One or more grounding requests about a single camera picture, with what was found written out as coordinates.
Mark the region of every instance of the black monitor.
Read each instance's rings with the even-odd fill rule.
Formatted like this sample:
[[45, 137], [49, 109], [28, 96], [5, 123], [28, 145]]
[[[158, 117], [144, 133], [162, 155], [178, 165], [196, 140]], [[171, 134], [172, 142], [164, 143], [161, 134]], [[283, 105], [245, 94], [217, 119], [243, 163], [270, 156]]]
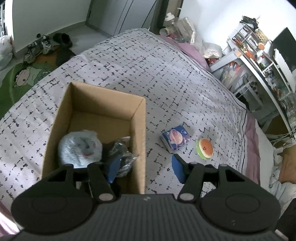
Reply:
[[288, 28], [285, 28], [273, 41], [274, 48], [283, 56], [291, 72], [296, 69], [296, 40]]

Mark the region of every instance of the white wall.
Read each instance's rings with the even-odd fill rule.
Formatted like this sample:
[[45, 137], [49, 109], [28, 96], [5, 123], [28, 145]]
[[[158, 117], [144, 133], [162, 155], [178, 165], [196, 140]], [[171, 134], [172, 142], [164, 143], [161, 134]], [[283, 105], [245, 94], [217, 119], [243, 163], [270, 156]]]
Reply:
[[50, 34], [85, 21], [89, 4], [90, 0], [6, 0], [6, 20], [12, 13], [12, 23], [8, 21], [6, 26], [13, 36], [15, 51], [34, 41], [38, 33]]
[[184, 0], [180, 17], [189, 17], [206, 42], [224, 49], [242, 16], [257, 18], [271, 40], [286, 27], [296, 39], [296, 9], [286, 0]]

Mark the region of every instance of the patterned bedsheet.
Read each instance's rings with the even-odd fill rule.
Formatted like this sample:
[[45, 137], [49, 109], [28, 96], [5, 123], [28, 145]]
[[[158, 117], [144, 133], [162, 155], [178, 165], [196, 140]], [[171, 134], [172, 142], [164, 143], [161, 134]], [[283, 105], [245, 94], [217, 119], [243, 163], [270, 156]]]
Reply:
[[[46, 76], [0, 120], [0, 201], [13, 199], [40, 179], [46, 142], [61, 97], [71, 81], [144, 96], [147, 100], [146, 192], [182, 187], [160, 134], [179, 124], [195, 131], [179, 154], [185, 161], [244, 172], [245, 106], [218, 80], [172, 45], [144, 29], [101, 42]], [[195, 141], [208, 138], [211, 160], [198, 158]], [[203, 194], [213, 186], [205, 183]]]

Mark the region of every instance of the small blue box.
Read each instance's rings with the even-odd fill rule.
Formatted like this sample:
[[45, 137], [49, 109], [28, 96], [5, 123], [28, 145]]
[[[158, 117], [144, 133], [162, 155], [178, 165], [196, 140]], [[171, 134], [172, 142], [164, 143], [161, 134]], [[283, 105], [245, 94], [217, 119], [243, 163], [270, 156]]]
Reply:
[[170, 153], [178, 150], [191, 140], [191, 136], [183, 126], [177, 126], [162, 133], [160, 138]]

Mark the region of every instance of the sneaker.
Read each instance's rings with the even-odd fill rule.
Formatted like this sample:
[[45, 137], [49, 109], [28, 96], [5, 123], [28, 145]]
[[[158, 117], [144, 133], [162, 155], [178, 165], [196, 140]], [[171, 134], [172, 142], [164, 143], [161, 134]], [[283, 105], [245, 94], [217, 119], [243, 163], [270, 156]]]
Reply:
[[36, 57], [41, 54], [41, 48], [36, 41], [28, 45], [28, 50], [24, 56], [23, 63], [31, 64]]
[[43, 35], [41, 38], [42, 53], [48, 54], [49, 52], [54, 51], [54, 47], [50, 42], [49, 36]]

